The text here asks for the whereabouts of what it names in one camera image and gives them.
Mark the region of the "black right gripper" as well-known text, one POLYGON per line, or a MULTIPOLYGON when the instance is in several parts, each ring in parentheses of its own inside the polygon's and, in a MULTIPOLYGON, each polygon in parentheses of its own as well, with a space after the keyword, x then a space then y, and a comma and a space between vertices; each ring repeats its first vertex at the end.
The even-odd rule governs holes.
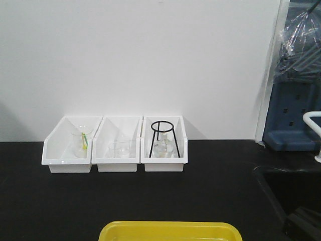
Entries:
POLYGON ((291 240, 320 240, 320 212, 303 206, 297 208, 286 217, 283 233, 291 240))

